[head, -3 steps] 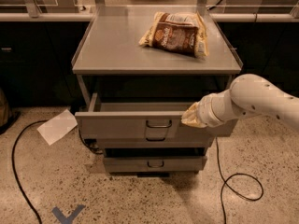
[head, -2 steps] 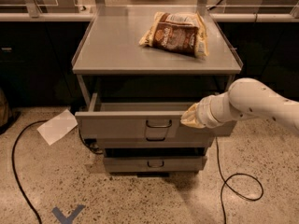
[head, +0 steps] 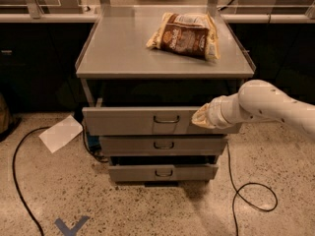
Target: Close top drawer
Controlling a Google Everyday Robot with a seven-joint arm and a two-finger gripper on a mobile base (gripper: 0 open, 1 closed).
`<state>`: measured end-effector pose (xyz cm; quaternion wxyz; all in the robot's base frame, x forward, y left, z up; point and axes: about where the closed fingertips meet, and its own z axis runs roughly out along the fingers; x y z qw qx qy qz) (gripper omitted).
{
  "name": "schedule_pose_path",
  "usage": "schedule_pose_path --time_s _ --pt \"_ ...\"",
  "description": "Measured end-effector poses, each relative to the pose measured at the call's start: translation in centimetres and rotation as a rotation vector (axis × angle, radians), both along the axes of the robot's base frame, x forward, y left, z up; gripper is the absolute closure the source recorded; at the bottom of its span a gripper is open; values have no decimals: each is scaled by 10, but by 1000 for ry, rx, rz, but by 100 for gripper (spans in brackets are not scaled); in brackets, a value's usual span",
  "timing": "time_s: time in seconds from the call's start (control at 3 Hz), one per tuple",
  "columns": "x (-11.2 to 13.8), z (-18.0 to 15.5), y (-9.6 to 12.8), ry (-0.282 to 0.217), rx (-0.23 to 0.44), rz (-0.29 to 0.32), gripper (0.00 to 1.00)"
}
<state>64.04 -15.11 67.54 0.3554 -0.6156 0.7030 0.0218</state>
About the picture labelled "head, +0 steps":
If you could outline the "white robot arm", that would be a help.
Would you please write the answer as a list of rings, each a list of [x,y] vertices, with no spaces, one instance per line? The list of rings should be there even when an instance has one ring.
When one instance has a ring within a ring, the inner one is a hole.
[[[289,97],[272,84],[251,80],[229,96],[204,104],[192,123],[207,129],[225,129],[235,124],[278,121],[315,140],[315,106]]]

